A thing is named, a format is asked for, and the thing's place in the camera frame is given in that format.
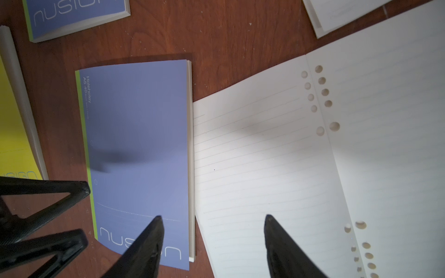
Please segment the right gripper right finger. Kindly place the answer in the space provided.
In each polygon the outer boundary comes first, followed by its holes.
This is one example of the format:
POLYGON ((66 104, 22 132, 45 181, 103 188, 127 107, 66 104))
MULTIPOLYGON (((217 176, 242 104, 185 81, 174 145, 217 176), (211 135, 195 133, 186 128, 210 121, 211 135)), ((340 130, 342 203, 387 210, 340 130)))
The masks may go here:
POLYGON ((327 278, 271 214, 264 236, 271 278, 327 278))

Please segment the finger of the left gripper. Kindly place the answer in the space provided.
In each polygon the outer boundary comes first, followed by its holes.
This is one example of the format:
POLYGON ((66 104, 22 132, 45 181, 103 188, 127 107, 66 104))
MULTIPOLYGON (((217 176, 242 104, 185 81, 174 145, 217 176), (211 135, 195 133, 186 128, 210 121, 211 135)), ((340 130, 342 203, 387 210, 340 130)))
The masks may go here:
POLYGON ((31 278, 54 278, 88 246, 81 229, 38 237, 1 247, 1 272, 30 262, 51 259, 30 275, 31 278))
POLYGON ((1 206, 1 243, 17 243, 48 224, 90 195, 86 181, 49 181, 1 177, 1 196, 68 193, 68 195, 27 217, 13 215, 6 205, 1 206))

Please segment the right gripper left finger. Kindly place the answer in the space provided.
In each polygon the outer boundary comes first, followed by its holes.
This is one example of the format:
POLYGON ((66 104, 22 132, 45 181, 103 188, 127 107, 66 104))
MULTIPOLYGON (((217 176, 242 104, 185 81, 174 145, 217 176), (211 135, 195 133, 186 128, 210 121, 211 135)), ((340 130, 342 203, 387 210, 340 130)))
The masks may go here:
POLYGON ((165 229, 156 216, 104 278, 156 278, 159 272, 165 229))

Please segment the purple cover notebook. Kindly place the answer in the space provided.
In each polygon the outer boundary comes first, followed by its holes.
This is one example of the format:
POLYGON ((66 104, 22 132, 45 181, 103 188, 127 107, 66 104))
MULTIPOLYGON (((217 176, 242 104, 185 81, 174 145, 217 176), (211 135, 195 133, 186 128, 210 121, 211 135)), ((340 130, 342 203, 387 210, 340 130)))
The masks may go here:
POLYGON ((95 239, 123 254, 156 217, 161 264, 195 260, 194 127, 189 60, 75 73, 95 239))
POLYGON ((23 1, 29 40, 48 41, 131 15, 128 0, 23 1))

